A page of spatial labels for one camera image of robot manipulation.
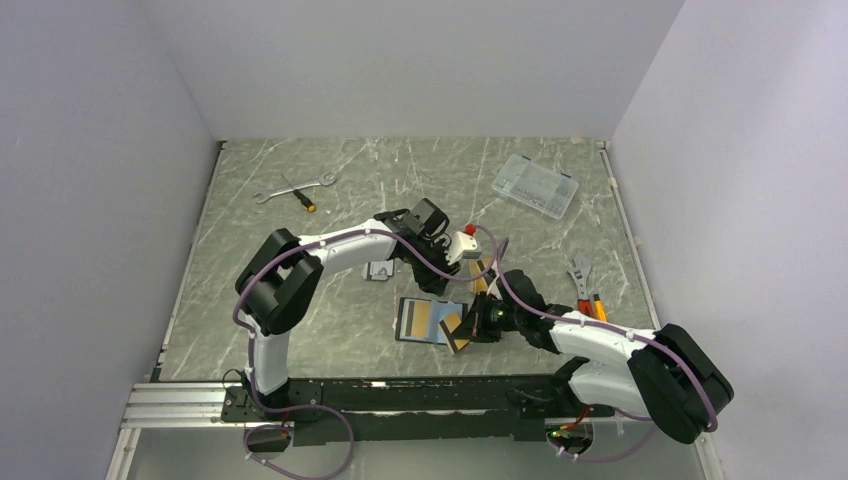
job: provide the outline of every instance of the adjustable wrench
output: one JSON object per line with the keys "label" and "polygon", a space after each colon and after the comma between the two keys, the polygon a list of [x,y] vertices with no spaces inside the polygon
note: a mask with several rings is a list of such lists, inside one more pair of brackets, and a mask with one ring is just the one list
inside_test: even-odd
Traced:
{"label": "adjustable wrench", "polygon": [[586,286],[586,279],[589,278],[589,272],[591,271],[591,260],[586,255],[580,253],[574,256],[574,268],[570,269],[568,273],[577,285],[577,310],[587,317],[595,318],[595,313],[592,310],[592,300],[589,298],[589,288]]}

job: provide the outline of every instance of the open-end wrench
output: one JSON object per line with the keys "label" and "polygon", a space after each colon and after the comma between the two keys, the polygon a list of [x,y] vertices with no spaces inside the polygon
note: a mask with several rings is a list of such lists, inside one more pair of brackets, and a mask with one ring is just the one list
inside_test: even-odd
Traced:
{"label": "open-end wrench", "polygon": [[295,190],[301,190],[308,187],[328,187],[334,183],[336,183],[336,174],[333,172],[328,172],[309,182],[298,183],[297,185],[289,185],[283,188],[278,188],[276,190],[262,190],[256,192],[253,194],[253,198],[256,199],[257,204],[260,204],[265,203],[274,197],[278,197],[286,193],[291,193]]}

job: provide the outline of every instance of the white wall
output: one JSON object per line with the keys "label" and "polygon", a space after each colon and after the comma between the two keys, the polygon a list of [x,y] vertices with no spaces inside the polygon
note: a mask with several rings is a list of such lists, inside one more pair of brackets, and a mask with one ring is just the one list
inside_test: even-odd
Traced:
{"label": "white wall", "polygon": [[848,477],[846,18],[687,1],[613,139],[661,318],[736,389],[731,479]]}
{"label": "white wall", "polygon": [[682,0],[145,0],[218,138],[610,138]]}
{"label": "white wall", "polygon": [[214,141],[130,0],[0,3],[0,470],[103,478]]}

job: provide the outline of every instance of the cable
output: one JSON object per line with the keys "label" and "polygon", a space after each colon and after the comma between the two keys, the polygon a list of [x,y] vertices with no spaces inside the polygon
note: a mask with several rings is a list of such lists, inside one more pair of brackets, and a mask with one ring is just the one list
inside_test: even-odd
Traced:
{"label": "cable", "polygon": [[648,433],[646,433],[645,436],[642,437],[638,442],[636,442],[632,447],[628,448],[627,450],[625,450],[621,453],[618,453],[618,454],[615,454],[615,455],[610,455],[609,457],[583,458],[579,455],[568,453],[568,452],[565,451],[565,449],[560,450],[560,447],[554,445],[554,443],[551,442],[550,439],[548,439],[547,442],[548,442],[548,445],[550,445],[554,449],[554,451],[557,452],[557,456],[567,455],[570,459],[572,459],[575,462],[608,463],[608,462],[616,462],[618,460],[627,458],[630,455],[633,455],[634,453],[638,452],[639,449],[644,447],[648,443],[648,440],[650,440],[651,437],[653,437],[654,434],[657,433],[657,430],[658,430],[658,428],[656,426],[651,427],[651,429],[648,430]]}
{"label": "cable", "polygon": [[[436,267],[435,265],[430,263],[426,258],[424,258],[424,256],[421,255],[421,253],[419,253],[417,250],[415,250],[415,248],[413,248],[412,245],[409,244],[409,242],[407,242],[405,239],[403,239],[399,235],[395,234],[394,232],[390,232],[390,231],[369,229],[366,232],[365,229],[349,230],[347,232],[343,232],[343,233],[340,233],[338,235],[334,235],[332,237],[326,238],[326,239],[324,239],[324,242],[326,242],[325,244],[330,244],[330,243],[338,242],[340,240],[344,240],[346,238],[352,238],[352,237],[356,237],[356,236],[360,236],[360,235],[366,235],[366,234],[383,235],[383,236],[390,237],[390,238],[396,240],[401,245],[406,247],[416,258],[418,258],[419,261],[421,261],[421,263],[423,263],[427,268],[429,268],[430,270],[432,270],[434,273],[441,276],[442,278],[446,278],[448,280],[457,281],[457,282],[472,282],[472,281],[477,280],[478,278],[482,278],[484,275],[486,275],[489,272],[489,270],[491,270],[492,266],[494,266],[494,264],[497,264],[499,272],[504,272],[505,270],[503,269],[502,260],[503,260],[504,254],[506,253],[506,248],[509,245],[509,238],[505,238],[502,243],[498,244],[497,240],[495,239],[495,235],[491,230],[489,230],[488,228],[483,227],[481,225],[474,225],[474,226],[477,229],[481,230],[482,232],[484,232],[486,235],[489,236],[489,239],[492,242],[494,253],[492,255],[491,261],[489,262],[489,265],[487,265],[486,268],[484,268],[482,271],[480,271],[480,273],[478,273],[477,275],[473,275],[469,278],[456,277],[454,275],[450,275],[448,273],[442,272],[441,270],[438,269],[438,267]],[[245,286],[245,288],[242,290],[241,294],[239,295],[238,301],[236,302],[236,305],[233,308],[233,322],[235,322],[237,325],[239,325],[241,327],[246,328],[250,332],[250,335],[249,335],[250,340],[248,342],[248,366],[250,368],[251,395],[252,395],[253,400],[256,403],[256,405],[259,408],[261,408],[261,409],[263,409],[267,412],[270,412],[270,413],[285,413],[285,412],[305,410],[305,409],[315,409],[315,410],[326,411],[326,412],[338,417],[339,420],[342,421],[342,423],[344,424],[345,428],[348,431],[348,438],[350,440],[350,447],[348,449],[348,453],[347,453],[347,456],[346,456],[344,462],[342,462],[342,464],[335,471],[333,471],[329,475],[325,475],[325,476],[322,476],[322,477],[303,477],[303,476],[297,475],[295,473],[289,472],[288,470],[282,469],[282,468],[280,468],[280,467],[278,467],[278,466],[276,466],[276,465],[274,465],[270,462],[267,462],[265,460],[261,460],[261,459],[259,459],[259,457],[257,457],[252,452],[250,452],[250,450],[248,448],[248,444],[247,444],[247,438],[250,436],[251,433],[253,433],[257,430],[260,430],[260,429],[268,430],[269,428],[285,428],[285,427],[280,427],[280,426],[277,426],[277,425],[262,425],[260,427],[256,427],[256,428],[248,431],[247,435],[245,435],[245,442],[244,442],[245,451],[247,452],[247,456],[245,458],[246,459],[253,459],[256,462],[261,463],[263,466],[270,467],[272,470],[274,470],[278,473],[281,473],[283,475],[286,475],[288,477],[294,478],[296,480],[328,480],[330,478],[335,477],[336,475],[341,473],[345,468],[347,468],[347,466],[350,464],[350,462],[353,458],[353,449],[354,449],[353,429],[350,425],[350,422],[347,421],[347,419],[344,417],[344,415],[342,415],[339,411],[332,409],[330,407],[326,407],[324,405],[295,405],[295,406],[286,407],[286,408],[274,408],[274,409],[267,407],[266,405],[263,405],[259,401],[259,395],[258,395],[258,392],[256,390],[256,374],[255,374],[255,367],[254,367],[254,362],[253,362],[254,339],[256,337],[256,331],[251,325],[240,320],[238,318],[238,316],[239,316],[239,312],[244,307],[244,304],[247,300],[248,295],[250,295],[250,292],[253,290],[253,288],[256,286],[256,284],[259,282],[259,280],[262,279],[262,277],[264,277],[272,269],[277,268],[277,266],[279,266],[280,263],[282,263],[286,258],[288,258],[288,257],[290,257],[294,254],[300,253],[304,250],[308,250],[310,248],[317,247],[317,246],[319,246],[320,243],[321,242],[316,241],[316,242],[312,242],[312,243],[309,243],[309,244],[306,244],[306,245],[300,245],[298,247],[295,247],[291,250],[288,250],[288,251],[278,255],[277,257],[275,257],[267,265],[265,265],[256,275],[254,275],[254,277],[250,280],[250,282],[248,282],[248,284]],[[581,322],[580,320],[557,317],[557,316],[552,315],[550,313],[542,312],[541,310],[537,310],[537,309],[531,307],[530,305],[528,305],[527,303],[525,303],[523,300],[521,300],[518,297],[518,295],[512,290],[512,287],[510,287],[509,283],[507,283],[505,277],[501,276],[500,278],[501,278],[501,284],[504,286],[504,289],[507,291],[507,293],[513,298],[513,300],[515,300],[515,302],[518,305],[520,305],[522,308],[524,308],[528,312],[531,312],[531,313],[538,315],[540,317],[545,317],[545,318],[551,319],[551,320],[556,321],[556,322],[565,322],[565,323],[585,325],[585,326],[590,326],[590,327],[595,327],[595,328],[603,328],[603,329],[612,331],[614,333],[617,333],[619,335],[625,336],[628,339],[632,338],[635,341],[639,341],[639,342],[644,343],[646,345],[650,345],[650,346],[656,348],[657,350],[661,351],[662,353],[666,354],[675,363],[677,363],[677,365],[680,367],[680,369],[683,371],[683,373],[688,377],[689,381],[692,383],[693,387],[695,388],[695,391],[698,393],[698,396],[700,397],[701,401],[703,402],[704,407],[706,408],[707,414],[708,414],[708,417],[709,417],[709,423],[707,424],[707,427],[706,427],[705,430],[708,431],[708,432],[713,432],[713,431],[716,430],[716,428],[718,428],[718,420],[716,418],[715,408],[713,407],[712,402],[710,402],[710,399],[707,396],[706,391],[704,391],[704,387],[700,384],[700,382],[698,381],[698,379],[695,376],[695,373],[692,371],[692,369],[689,368],[688,365],[686,365],[686,362],[684,362],[683,359],[680,358],[680,356],[675,354],[668,347],[666,347],[665,345],[662,345],[659,342],[654,341],[653,339],[644,337],[642,335],[633,334],[629,330],[625,330],[623,328],[617,327],[617,326],[609,324],[609,323],[603,323],[603,322],[598,322],[598,321]],[[653,435],[654,430],[649,432],[648,435],[645,435],[645,437],[642,440],[640,440],[639,443],[634,445],[633,448],[627,450],[623,454],[614,455],[612,457],[584,459],[583,461],[592,461],[592,462],[595,462],[595,463],[600,463],[600,462],[620,460],[621,458],[629,456],[633,452],[635,452],[636,450],[641,448],[644,445],[644,443],[647,442],[647,440],[650,438],[650,436]]]}
{"label": "cable", "polygon": [[550,402],[550,401],[553,401],[553,398],[542,398],[542,397],[537,397],[537,396],[535,396],[535,395],[530,395],[529,393],[522,392],[521,390],[519,390],[519,389],[517,389],[517,388],[510,388],[510,389],[509,389],[509,390],[507,390],[506,392],[507,392],[507,393],[508,393],[508,392],[515,392],[515,393],[517,393],[520,397],[524,397],[524,398],[526,398],[526,399],[528,399],[528,400],[533,400],[533,401],[535,401],[535,402]]}
{"label": "cable", "polygon": [[580,416],[577,417],[577,420],[575,420],[571,423],[566,423],[565,425],[559,427],[560,430],[572,430],[577,425],[580,425],[580,422],[582,422],[583,419],[586,418],[586,415],[588,415],[588,414],[589,414],[589,406],[586,405],[585,407],[583,407],[583,411],[580,412]]}
{"label": "cable", "polygon": [[614,410],[616,412],[618,412],[619,414],[621,414],[621,415],[623,415],[623,416],[625,416],[625,417],[627,417],[631,420],[636,420],[638,422],[650,422],[651,421],[651,417],[642,417],[642,416],[639,416],[639,415],[633,415],[632,413],[625,412],[624,410],[622,410],[620,408],[615,408]]}

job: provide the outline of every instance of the screwdriver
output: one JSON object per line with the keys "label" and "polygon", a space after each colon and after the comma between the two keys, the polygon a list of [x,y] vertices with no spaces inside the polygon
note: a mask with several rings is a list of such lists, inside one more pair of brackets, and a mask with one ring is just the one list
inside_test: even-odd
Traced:
{"label": "screwdriver", "polygon": [[303,205],[303,208],[306,209],[307,212],[314,212],[315,204],[312,203],[312,200],[310,200],[309,197],[307,197],[306,195],[302,194],[300,190],[294,188],[294,186],[292,186],[291,182],[288,178],[286,178],[285,175],[281,173],[280,176],[283,177],[283,180],[285,180],[289,188],[292,189],[292,193],[294,194],[294,196],[297,197],[298,200],[300,200],[300,204]]}
{"label": "screwdriver", "polygon": [[[598,287],[595,285],[595,279],[592,279],[592,287],[597,292]],[[604,311],[604,305],[601,303],[601,295],[596,293],[592,295],[593,303],[595,304],[595,318],[606,323],[607,322],[607,312]]]}

